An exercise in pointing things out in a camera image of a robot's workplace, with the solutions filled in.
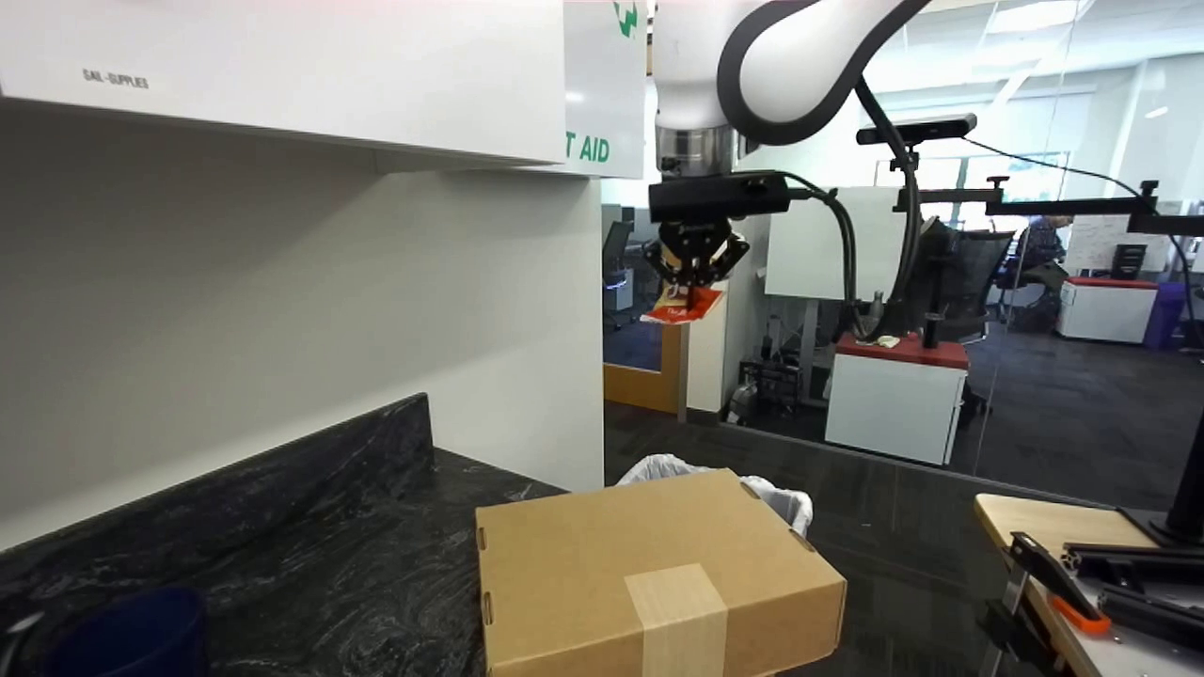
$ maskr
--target granite countertop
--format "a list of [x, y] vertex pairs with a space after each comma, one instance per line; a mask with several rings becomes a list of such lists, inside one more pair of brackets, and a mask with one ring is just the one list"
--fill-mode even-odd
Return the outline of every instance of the granite countertop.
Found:
[[213, 673], [485, 673], [474, 506], [548, 492], [437, 451], [406, 492], [228, 556], [210, 570]]
[[480, 670], [474, 506], [556, 490], [431, 451], [425, 399], [0, 556], [0, 626], [44, 610], [16, 673], [148, 585], [205, 605], [210, 673]]

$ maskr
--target packing tape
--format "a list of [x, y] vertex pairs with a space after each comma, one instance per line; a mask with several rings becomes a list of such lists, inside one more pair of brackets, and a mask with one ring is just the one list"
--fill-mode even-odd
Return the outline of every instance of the packing tape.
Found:
[[639, 626], [642, 677], [721, 677], [727, 601], [699, 565], [624, 575]]

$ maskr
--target plastic bag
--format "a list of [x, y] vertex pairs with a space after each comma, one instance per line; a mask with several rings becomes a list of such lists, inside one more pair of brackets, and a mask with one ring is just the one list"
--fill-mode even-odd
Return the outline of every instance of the plastic bag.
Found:
[[[684, 472], [699, 472], [711, 466], [687, 466], [676, 456], [642, 456], [618, 483], [639, 483], [639, 480], [663, 480], [663, 476], [684, 476]], [[742, 476], [747, 483], [747, 492], [755, 492], [772, 511], [777, 511], [792, 532], [805, 536], [805, 528], [814, 526], [814, 495], [792, 492], [792, 490], [777, 490], [768, 476], [743, 472]]]

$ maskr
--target cable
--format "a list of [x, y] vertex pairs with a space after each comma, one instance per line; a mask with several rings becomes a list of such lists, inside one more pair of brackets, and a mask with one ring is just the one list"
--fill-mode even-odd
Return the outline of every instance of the cable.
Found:
[[836, 193], [816, 186], [814, 180], [796, 177], [796, 174], [781, 174], [789, 180], [796, 180], [805, 193], [796, 193], [802, 200], [821, 200], [837, 225], [837, 258], [844, 258], [844, 314], [836, 334], [844, 334], [846, 327], [854, 327], [854, 334], [860, 334], [860, 319], [859, 319], [859, 229], [851, 210], [836, 200]]
[[1057, 164], [1057, 161], [1041, 161], [1041, 157], [1031, 157], [1031, 154], [1011, 154], [1011, 149], [988, 145], [988, 141], [982, 141], [982, 137], [963, 137], [963, 141], [982, 145], [982, 149], [1002, 154], [1002, 157], [1026, 161], [1026, 164], [1047, 164], [1047, 167], [1062, 167], [1062, 174], [1095, 177], [1095, 180], [1107, 180], [1107, 185], [1125, 186], [1130, 195], [1140, 195], [1133, 185], [1125, 185], [1125, 180], [1118, 180], [1118, 177], [1107, 177], [1107, 174], [1091, 174], [1091, 167], [1077, 167], [1077, 164]]
[[896, 288], [890, 300], [901, 300], [910, 288], [910, 269], [919, 258], [919, 236], [921, 236], [921, 213], [919, 213], [919, 180], [913, 180], [913, 154], [901, 145], [899, 129], [890, 122], [890, 116], [879, 107], [879, 102], [873, 97], [870, 81], [859, 78], [859, 102], [865, 107], [865, 116], [873, 120], [873, 129], [889, 137], [896, 164], [901, 174], [901, 200], [905, 200], [905, 225], [901, 225], [901, 251], [899, 251], [899, 273], [896, 273]]

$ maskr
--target label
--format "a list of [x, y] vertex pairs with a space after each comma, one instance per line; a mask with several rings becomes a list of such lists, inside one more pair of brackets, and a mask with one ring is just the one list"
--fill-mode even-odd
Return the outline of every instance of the label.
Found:
[[115, 66], [79, 66], [84, 81], [111, 90], [149, 90], [149, 73]]
[[639, 8], [630, 2], [630, 0], [609, 0], [609, 8], [612, 8], [612, 27], [618, 27], [618, 32], [622, 36], [630, 36], [637, 32], [637, 27], [639, 27]]
[[607, 164], [609, 161], [609, 137], [607, 136], [580, 136], [565, 130], [565, 157]]

